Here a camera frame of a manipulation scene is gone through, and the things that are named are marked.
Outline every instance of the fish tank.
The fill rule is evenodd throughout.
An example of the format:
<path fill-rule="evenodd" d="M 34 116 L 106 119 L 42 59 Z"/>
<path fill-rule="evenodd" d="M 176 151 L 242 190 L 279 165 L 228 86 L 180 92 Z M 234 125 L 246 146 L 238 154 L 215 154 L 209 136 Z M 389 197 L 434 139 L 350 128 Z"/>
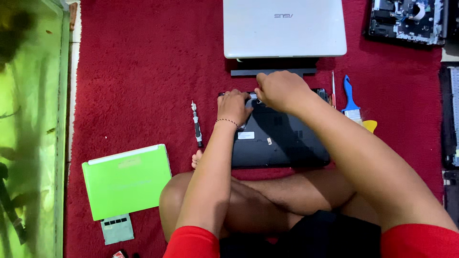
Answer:
<path fill-rule="evenodd" d="M 0 257 L 62 257 L 68 6 L 0 1 Z"/>

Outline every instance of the blue brush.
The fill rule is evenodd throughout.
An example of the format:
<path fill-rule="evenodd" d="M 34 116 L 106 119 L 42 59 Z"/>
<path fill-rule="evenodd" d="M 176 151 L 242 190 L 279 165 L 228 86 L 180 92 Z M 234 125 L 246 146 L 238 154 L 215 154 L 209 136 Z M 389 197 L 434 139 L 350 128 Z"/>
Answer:
<path fill-rule="evenodd" d="M 349 83 L 349 77 L 344 76 L 344 90 L 347 96 L 347 105 L 346 108 L 341 110 L 345 116 L 354 120 L 358 124 L 362 124 L 362 117 L 360 116 L 360 107 L 354 103 L 352 99 L 352 85 Z"/>

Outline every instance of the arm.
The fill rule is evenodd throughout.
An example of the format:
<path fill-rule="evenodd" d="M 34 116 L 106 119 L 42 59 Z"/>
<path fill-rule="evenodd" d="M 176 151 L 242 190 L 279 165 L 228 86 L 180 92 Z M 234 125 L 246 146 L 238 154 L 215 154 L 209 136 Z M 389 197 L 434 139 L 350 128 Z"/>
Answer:
<path fill-rule="evenodd" d="M 217 119 L 242 125 L 252 112 L 245 108 L 246 92 L 227 91 L 218 98 Z M 197 226 L 217 238 L 230 200 L 231 153 L 237 126 L 230 121 L 215 123 L 212 136 L 186 190 L 175 228 Z"/>
<path fill-rule="evenodd" d="M 322 141 L 357 193 L 377 211 L 383 231 L 400 224 L 458 231 L 419 175 L 388 145 L 348 119 L 299 76 L 283 71 L 257 76 L 258 98 L 306 123 Z"/>

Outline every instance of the white laptop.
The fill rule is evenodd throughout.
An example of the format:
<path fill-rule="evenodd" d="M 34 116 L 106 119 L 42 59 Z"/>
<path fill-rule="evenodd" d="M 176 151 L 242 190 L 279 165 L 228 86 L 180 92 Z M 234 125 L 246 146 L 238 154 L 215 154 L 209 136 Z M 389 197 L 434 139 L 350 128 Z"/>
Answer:
<path fill-rule="evenodd" d="M 342 56 L 341 0 L 223 0 L 226 58 Z"/>

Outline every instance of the green laptop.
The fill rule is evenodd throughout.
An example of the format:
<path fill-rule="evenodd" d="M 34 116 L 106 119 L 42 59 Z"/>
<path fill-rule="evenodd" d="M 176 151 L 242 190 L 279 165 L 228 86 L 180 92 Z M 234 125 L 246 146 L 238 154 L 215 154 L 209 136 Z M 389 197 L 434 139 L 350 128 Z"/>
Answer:
<path fill-rule="evenodd" d="M 82 164 L 94 220 L 159 206 L 172 178 L 164 144 L 93 159 Z"/>

